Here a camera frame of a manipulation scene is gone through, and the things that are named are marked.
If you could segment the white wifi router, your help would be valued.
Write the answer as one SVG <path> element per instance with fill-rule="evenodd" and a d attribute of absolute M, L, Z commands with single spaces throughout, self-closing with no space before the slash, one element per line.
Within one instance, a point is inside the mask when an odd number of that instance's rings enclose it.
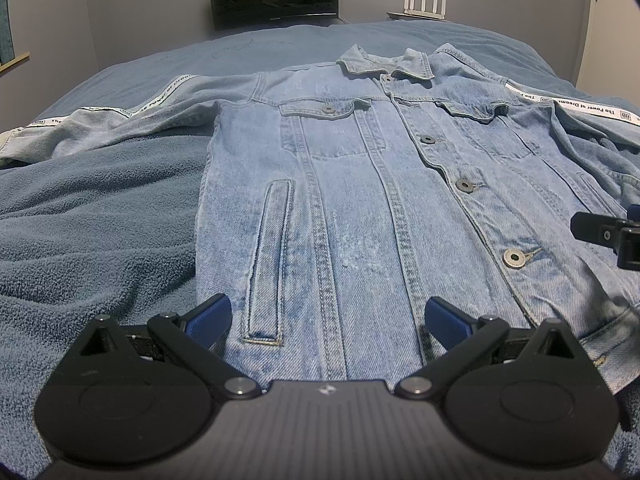
<path fill-rule="evenodd" d="M 388 11 L 391 20 L 445 21 L 447 0 L 402 0 L 399 12 Z"/>

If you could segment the wooden window sill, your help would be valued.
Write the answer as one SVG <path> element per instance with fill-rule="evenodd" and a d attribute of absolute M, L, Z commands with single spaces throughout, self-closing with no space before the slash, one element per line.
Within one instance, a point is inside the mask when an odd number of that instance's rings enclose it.
<path fill-rule="evenodd" d="M 12 60 L 9 60 L 6 63 L 0 64 L 0 74 L 4 74 L 9 72 L 10 70 L 14 70 L 15 67 L 20 66 L 21 64 L 27 62 L 30 59 L 30 53 L 25 52 L 23 54 L 17 55 Z"/>

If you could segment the teal window curtain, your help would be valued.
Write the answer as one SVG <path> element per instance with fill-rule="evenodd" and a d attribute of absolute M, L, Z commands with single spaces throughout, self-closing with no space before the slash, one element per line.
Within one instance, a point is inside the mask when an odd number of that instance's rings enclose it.
<path fill-rule="evenodd" d="M 0 60 L 6 64 L 14 59 L 14 47 L 11 32 L 9 1 L 0 0 Z"/>

